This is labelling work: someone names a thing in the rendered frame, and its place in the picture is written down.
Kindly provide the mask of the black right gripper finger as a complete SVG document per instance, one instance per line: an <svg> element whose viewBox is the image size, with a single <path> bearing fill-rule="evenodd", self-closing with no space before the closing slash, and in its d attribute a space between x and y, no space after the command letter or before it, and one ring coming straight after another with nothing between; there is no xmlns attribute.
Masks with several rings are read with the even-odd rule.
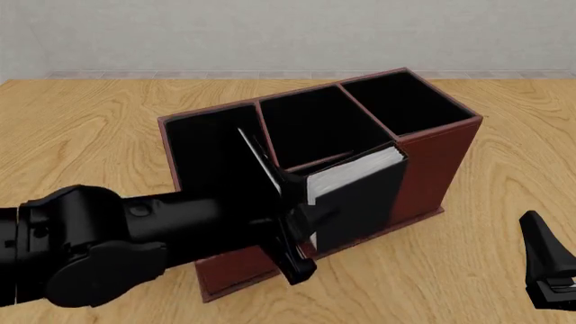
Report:
<svg viewBox="0 0 576 324"><path fill-rule="evenodd" d="M576 277L576 256L557 239L536 211L519 219L526 248L526 280Z"/></svg>

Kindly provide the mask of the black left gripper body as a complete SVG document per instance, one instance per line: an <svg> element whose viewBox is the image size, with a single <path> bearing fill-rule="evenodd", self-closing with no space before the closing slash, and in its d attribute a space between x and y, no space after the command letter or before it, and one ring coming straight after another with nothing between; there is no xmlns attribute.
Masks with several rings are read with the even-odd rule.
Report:
<svg viewBox="0 0 576 324"><path fill-rule="evenodd" d="M249 227L258 245L280 269L290 285L308 280L317 267L312 258L305 256L300 244L311 226L300 210L299 188L284 179L282 172L269 161L255 137L242 129L238 134L254 156L252 171L247 172L247 183L253 196L250 207Z"/></svg>

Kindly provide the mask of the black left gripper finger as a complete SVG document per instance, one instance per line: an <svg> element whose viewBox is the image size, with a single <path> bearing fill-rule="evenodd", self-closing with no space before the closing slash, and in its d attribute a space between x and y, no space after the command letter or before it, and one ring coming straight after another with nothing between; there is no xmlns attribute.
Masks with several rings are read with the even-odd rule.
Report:
<svg viewBox="0 0 576 324"><path fill-rule="evenodd" d="M290 203L308 202L308 183L306 176L281 172L283 197Z"/></svg>
<svg viewBox="0 0 576 324"><path fill-rule="evenodd" d="M338 213L334 207L299 204L293 210L293 234L310 237L317 229Z"/></svg>

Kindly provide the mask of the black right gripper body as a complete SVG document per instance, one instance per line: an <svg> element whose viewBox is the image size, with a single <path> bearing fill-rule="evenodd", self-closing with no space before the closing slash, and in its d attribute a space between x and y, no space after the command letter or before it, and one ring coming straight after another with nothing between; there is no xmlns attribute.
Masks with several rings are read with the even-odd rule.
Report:
<svg viewBox="0 0 576 324"><path fill-rule="evenodd" d="M576 282L568 278L548 278L526 286L537 310L576 310Z"/></svg>

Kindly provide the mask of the black book with white pages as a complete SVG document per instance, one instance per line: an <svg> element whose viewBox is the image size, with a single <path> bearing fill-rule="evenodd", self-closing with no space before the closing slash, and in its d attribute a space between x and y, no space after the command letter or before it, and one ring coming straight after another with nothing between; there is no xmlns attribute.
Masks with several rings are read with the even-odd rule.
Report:
<svg viewBox="0 0 576 324"><path fill-rule="evenodd" d="M307 237L317 253L333 253L383 230L407 164L407 156L386 143L308 175L306 204L337 208Z"/></svg>

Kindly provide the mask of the red-brown desk caddy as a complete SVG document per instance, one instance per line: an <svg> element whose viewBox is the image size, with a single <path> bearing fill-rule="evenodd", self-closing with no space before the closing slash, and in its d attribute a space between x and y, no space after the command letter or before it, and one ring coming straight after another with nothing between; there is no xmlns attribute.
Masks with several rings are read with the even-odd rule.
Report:
<svg viewBox="0 0 576 324"><path fill-rule="evenodd" d="M279 172L308 176L386 143L408 158L383 230L323 258L442 212L482 117L406 68L159 118L177 191L208 194L239 159L216 151L216 127L253 135Z"/></svg>

